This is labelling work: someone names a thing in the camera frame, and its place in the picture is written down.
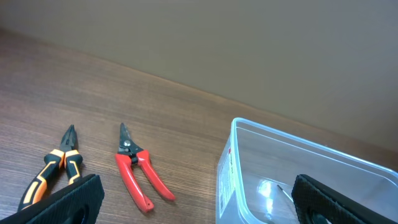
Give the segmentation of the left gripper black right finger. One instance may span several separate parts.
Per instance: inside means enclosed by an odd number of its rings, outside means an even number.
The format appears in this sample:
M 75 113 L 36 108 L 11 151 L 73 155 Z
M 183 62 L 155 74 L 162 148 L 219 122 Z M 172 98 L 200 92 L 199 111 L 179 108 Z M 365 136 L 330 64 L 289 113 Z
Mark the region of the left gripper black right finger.
M 397 224 L 305 174 L 291 196 L 300 224 Z

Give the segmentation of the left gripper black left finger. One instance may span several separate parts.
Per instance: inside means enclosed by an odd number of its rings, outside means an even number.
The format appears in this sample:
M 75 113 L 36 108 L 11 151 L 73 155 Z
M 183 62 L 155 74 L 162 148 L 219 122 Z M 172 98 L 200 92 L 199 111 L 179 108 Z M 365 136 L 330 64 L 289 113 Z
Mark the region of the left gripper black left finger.
M 1 220 L 1 224 L 95 224 L 103 199 L 100 176 L 90 174 Z

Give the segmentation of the orange black pliers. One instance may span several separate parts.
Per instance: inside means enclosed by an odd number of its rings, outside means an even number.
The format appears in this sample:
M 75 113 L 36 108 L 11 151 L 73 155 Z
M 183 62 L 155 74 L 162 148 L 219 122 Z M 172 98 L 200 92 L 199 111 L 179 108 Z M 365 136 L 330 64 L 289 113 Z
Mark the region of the orange black pliers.
M 82 179 L 80 166 L 83 157 L 78 151 L 77 133 L 75 126 L 71 124 L 62 137 L 58 149 L 53 149 L 44 157 L 45 166 L 33 178 L 26 188 L 17 211 L 21 211 L 39 202 L 48 189 L 49 183 L 53 181 L 57 173 L 64 167 L 68 184 L 74 184 Z

